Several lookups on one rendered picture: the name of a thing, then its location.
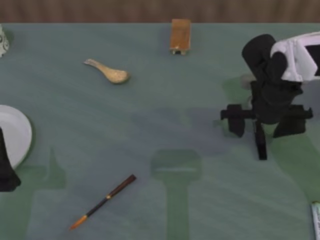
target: wooden block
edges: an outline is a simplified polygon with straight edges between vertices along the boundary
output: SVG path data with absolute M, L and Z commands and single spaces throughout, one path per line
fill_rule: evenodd
M 190 49 L 191 22 L 189 19 L 173 19 L 171 25 L 170 51 L 185 55 Z

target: green table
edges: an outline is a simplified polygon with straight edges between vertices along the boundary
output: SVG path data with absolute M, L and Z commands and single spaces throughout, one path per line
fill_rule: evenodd
M 273 140 L 258 161 L 214 125 L 244 102 L 242 47 L 318 24 L 193 24 L 188 56 L 169 53 L 169 24 L 5 24 L 0 103 L 34 127 L 22 185 L 0 194 L 1 240 L 306 240 L 320 200 L 318 82 L 298 99 L 307 133 Z M 127 70 L 110 84 L 88 58 Z M 179 167 L 180 172 L 160 172 Z M 137 181 L 74 231 L 68 227 L 130 174 Z

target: white plate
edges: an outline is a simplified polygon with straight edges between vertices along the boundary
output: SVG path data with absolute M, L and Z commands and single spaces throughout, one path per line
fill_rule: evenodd
M 11 166 L 15 169 L 24 160 L 31 146 L 30 121 L 19 110 L 0 105 L 0 127 Z

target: white cup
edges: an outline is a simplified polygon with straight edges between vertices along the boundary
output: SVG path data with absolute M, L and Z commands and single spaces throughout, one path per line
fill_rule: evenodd
M 0 58 L 9 50 L 9 41 L 0 24 Z

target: orange brush tip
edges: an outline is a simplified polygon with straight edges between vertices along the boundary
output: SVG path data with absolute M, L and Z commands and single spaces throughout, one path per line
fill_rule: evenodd
M 72 229 L 75 229 L 75 228 L 77 228 L 79 225 L 81 225 L 85 220 L 87 220 L 87 216 L 85 215 L 85 216 L 83 216 L 82 218 L 80 218 L 78 221 L 76 221 L 76 223 L 75 224 L 73 224 L 70 228 L 69 228 L 69 230 L 72 230 Z

